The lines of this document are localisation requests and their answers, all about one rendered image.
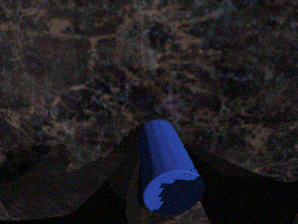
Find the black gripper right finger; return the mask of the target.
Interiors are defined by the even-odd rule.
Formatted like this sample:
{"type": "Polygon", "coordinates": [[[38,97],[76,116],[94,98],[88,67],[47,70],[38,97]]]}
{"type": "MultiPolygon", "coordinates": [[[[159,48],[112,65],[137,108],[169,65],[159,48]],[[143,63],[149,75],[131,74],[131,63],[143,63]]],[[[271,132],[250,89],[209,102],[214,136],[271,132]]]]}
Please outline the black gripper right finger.
{"type": "Polygon", "coordinates": [[[298,180],[283,183],[192,144],[185,149],[204,181],[210,224],[298,224],[298,180]]]}

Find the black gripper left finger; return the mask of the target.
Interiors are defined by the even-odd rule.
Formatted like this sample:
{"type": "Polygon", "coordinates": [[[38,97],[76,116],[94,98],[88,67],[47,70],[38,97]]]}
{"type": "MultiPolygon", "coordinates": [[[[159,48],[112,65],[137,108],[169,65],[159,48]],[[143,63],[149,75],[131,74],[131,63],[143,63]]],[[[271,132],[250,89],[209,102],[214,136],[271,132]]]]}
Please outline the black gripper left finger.
{"type": "Polygon", "coordinates": [[[0,220],[0,224],[140,224],[141,200],[140,151],[132,151],[71,214],[41,220],[0,220]]]}

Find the blue cylinder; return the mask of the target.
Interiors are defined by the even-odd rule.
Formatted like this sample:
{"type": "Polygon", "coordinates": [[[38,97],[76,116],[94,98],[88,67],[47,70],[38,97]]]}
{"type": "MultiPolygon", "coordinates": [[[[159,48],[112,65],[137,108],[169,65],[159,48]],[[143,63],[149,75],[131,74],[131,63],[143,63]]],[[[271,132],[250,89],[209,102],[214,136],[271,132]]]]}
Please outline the blue cylinder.
{"type": "Polygon", "coordinates": [[[138,132],[142,200],[154,213],[184,213],[204,196],[204,181],[176,129],[165,120],[152,120],[138,132]]]}

